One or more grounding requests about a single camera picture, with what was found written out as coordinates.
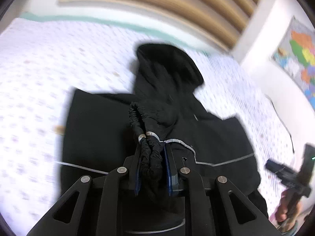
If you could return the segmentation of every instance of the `black fabric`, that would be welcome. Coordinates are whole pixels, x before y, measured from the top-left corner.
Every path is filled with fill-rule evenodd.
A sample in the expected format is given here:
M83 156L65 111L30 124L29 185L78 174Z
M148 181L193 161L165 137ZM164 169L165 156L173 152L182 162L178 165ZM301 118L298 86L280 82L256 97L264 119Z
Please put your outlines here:
M203 78L191 58L164 44L141 45L136 54L139 71L134 95L95 95L75 90L67 118L62 161L109 172L134 154L140 134L151 131L161 141L179 139L194 149L196 157L182 144L171 143L177 168L185 165L211 178L227 176L245 195L257 191L260 176L253 155L225 163L251 155L253 150L236 118L221 120L206 112L194 97L193 91L203 83ZM143 198L143 206L154 206L152 210L148 208L151 214L158 209L165 214L173 213L172 219L179 224L184 214L183 203L165 197L165 185L161 180L163 146L164 143L154 136L141 140L141 187L148 197ZM195 159L197 162L224 164L196 164ZM81 172L81 175L90 174L72 167L62 168L62 192ZM264 201L261 195L251 197L252 202L257 200L254 204L267 213L267 207L261 205ZM125 209L125 212L130 217L134 211ZM144 213L137 213L137 216L142 214L142 218L135 219L132 224L125 221L130 226L128 229L141 230L141 221L147 217Z

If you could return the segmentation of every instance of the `white patterned bedsheet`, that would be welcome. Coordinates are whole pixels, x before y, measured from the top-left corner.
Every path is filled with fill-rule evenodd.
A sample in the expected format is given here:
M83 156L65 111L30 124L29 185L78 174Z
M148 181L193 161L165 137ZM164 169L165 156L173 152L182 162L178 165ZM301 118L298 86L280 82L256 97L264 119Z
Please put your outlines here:
M62 139L54 127L65 122L72 88L130 93L134 49L148 41L160 40L97 23L20 18L0 36L0 212L17 236L26 235L59 194ZM185 51L204 77L195 92L203 106L243 124L271 214L283 188L264 164L268 158L291 162L288 132L235 60Z

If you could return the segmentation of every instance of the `black jacket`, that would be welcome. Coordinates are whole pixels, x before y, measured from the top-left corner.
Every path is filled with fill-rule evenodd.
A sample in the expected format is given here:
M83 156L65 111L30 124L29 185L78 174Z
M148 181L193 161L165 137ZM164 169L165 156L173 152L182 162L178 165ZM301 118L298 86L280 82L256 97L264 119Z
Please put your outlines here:
M165 44L141 45L136 54L139 71L134 95L75 91L62 161L109 172L134 153L139 141L144 187L154 196L162 176L160 151L167 142L176 167L184 165L185 157L185 166L202 176L228 177L267 214L266 203L257 192L260 176L246 133L235 117L221 120L194 97L193 91L203 84L203 78L192 59ZM85 174L100 176L62 166L62 192Z

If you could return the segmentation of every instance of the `gathered black fabric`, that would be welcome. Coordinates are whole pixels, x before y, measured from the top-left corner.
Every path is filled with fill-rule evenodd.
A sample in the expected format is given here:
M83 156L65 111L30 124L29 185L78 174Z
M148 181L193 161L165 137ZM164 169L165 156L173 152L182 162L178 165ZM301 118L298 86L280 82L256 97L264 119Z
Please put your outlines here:
M194 97L194 90L204 81L192 59L166 44L140 45L136 55L139 71L134 94L75 90L62 161L109 172L134 154L140 140L141 187L145 190L141 194L149 196L146 201L152 201L155 207L148 212L160 207L166 216L177 213L176 219L181 221L183 209L165 197L162 180L161 151L165 143L170 143L177 168L187 166L211 178L226 176L266 215L266 202L257 191L260 176L256 159L246 133L237 118L221 120ZM62 192L85 174L91 175L80 168L63 166ZM141 230L144 225L133 220L129 226Z

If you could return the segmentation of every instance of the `triangular cutout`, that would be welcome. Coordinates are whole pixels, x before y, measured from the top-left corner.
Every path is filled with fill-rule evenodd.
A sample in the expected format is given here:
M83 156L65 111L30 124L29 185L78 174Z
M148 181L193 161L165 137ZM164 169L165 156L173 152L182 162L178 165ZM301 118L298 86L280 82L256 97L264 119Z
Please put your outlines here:
M66 202L56 211L53 218L63 223L70 223L74 208L77 204L79 192L75 191Z
M255 215L246 207L246 205L233 193L229 192L229 197L239 224L245 224L256 219Z

